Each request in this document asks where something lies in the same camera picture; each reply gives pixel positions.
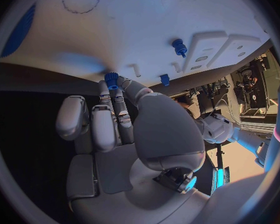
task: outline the blue light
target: blue light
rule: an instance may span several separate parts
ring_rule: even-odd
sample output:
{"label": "blue light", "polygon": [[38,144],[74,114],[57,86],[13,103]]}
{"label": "blue light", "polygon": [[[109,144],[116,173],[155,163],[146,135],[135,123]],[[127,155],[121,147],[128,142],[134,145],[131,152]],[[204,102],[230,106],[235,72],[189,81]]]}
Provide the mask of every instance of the blue light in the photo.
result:
{"label": "blue light", "polygon": [[185,188],[186,192],[190,191],[194,187],[196,181],[197,181],[197,177],[193,177],[192,180],[187,184],[187,186]]}
{"label": "blue light", "polygon": [[224,184],[224,172],[223,169],[218,169],[217,172],[217,188],[223,186]]}

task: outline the white robot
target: white robot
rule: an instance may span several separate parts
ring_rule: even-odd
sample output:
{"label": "white robot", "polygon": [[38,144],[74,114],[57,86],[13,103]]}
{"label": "white robot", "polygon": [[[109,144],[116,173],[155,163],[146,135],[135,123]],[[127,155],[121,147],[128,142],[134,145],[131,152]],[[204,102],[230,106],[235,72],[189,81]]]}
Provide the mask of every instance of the white robot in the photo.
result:
{"label": "white robot", "polygon": [[[71,96],[56,121],[59,135],[74,140],[79,151],[69,168],[67,197],[83,223],[219,223],[237,212],[228,200],[244,203],[264,177],[239,186],[220,187],[221,181],[211,197],[199,192],[194,174],[205,160],[204,140],[237,141],[265,171],[280,147],[280,118],[272,138],[260,138],[219,114],[194,120],[171,98],[117,73],[107,74],[99,87],[100,104],[90,117],[85,99]],[[115,90],[115,109],[107,87]],[[139,110],[134,126],[122,92]],[[81,148],[77,140],[86,133],[92,141]],[[235,188],[250,191],[239,195]]]}

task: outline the blue knob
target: blue knob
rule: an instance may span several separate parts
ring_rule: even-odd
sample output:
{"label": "blue knob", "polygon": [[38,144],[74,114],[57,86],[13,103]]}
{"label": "blue knob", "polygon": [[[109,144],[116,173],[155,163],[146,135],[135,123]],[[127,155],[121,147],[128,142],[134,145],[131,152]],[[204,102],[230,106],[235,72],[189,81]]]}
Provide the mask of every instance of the blue knob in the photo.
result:
{"label": "blue knob", "polygon": [[162,82],[162,84],[163,84],[164,86],[169,86],[169,80],[170,80],[170,78],[169,78],[168,74],[161,75],[160,77],[161,77],[161,82]]}
{"label": "blue knob", "polygon": [[115,73],[115,72],[110,72],[108,74],[105,74],[105,81],[107,83],[107,86],[108,86],[109,90],[118,89],[117,78],[118,78],[118,74]]}
{"label": "blue knob", "polygon": [[183,58],[186,57],[185,53],[187,52],[186,46],[183,44],[182,39],[177,39],[172,43],[172,46],[175,49],[175,53],[178,56],[182,56]]}

